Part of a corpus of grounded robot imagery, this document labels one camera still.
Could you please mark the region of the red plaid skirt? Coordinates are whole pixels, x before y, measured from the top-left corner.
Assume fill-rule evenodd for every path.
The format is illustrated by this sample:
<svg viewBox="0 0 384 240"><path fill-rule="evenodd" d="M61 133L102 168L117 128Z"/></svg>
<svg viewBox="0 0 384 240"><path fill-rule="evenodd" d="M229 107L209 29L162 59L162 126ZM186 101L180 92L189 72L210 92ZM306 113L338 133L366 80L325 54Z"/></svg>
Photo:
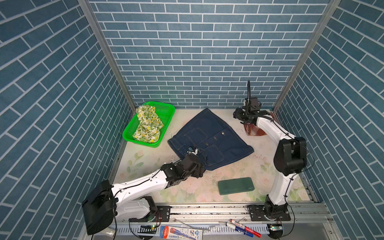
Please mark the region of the red plaid skirt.
<svg viewBox="0 0 384 240"><path fill-rule="evenodd" d="M261 118L260 113L244 113L244 117L246 118L243 122L245 132L248 136L265 136L266 133L261 128L257 126L257 119Z"/></svg>

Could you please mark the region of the dark navy skirt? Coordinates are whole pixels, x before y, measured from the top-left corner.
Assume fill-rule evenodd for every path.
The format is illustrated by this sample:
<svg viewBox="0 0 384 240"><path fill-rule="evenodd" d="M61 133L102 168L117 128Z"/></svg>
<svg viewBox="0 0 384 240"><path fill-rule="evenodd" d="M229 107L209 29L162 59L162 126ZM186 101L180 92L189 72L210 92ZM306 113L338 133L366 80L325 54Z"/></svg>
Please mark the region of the dark navy skirt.
<svg viewBox="0 0 384 240"><path fill-rule="evenodd" d="M210 109L204 109L168 140L171 149L183 158L190 147L198 149L205 170L235 163L254 152L224 120Z"/></svg>

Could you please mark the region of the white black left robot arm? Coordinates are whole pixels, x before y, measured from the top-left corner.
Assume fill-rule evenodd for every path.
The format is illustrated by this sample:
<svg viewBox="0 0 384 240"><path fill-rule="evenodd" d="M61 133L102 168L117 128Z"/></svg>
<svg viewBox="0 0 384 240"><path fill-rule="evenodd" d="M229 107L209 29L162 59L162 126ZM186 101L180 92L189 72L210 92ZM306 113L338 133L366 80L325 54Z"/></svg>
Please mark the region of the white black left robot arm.
<svg viewBox="0 0 384 240"><path fill-rule="evenodd" d="M157 214L149 194L180 184L189 177L201 178L205 169L200 158L188 154L162 165L144 177L120 184L102 181L82 202L88 235L97 234L119 220L148 219Z"/></svg>

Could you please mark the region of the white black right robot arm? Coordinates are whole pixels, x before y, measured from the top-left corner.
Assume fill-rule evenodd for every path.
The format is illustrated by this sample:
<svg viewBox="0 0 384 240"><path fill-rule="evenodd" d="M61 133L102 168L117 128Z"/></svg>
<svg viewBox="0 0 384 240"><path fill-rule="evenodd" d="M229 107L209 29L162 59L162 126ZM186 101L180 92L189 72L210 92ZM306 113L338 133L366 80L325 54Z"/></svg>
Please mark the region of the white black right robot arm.
<svg viewBox="0 0 384 240"><path fill-rule="evenodd" d="M264 131L277 145L274 166L277 171L270 193L263 206L249 205L252 221L290 221L288 194L299 173L307 165L307 144L302 137L296 137L283 129L268 113L261 110L256 97L248 96L245 105L233 114L242 124L254 124Z"/></svg>

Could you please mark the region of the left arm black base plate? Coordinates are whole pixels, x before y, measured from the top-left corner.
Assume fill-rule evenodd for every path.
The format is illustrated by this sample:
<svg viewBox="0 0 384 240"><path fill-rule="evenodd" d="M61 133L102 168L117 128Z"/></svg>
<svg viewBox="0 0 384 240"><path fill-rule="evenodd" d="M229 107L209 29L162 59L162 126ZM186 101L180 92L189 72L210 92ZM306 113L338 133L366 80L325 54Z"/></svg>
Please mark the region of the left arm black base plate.
<svg viewBox="0 0 384 240"><path fill-rule="evenodd" d="M141 219L131 218L130 222L134 223L159 223L169 222L171 215L171 206L157 206L157 211L150 211L146 216Z"/></svg>

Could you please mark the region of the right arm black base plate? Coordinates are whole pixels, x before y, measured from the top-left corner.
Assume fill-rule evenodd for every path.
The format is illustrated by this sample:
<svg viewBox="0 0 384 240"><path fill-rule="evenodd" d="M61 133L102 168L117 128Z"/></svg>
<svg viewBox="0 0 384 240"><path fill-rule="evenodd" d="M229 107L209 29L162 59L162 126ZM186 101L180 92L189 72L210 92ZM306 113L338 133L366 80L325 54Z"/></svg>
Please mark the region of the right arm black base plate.
<svg viewBox="0 0 384 240"><path fill-rule="evenodd" d="M262 205L247 205L247 211L250 214L252 222L265 221L291 221L291 216L287 206L265 207Z"/></svg>

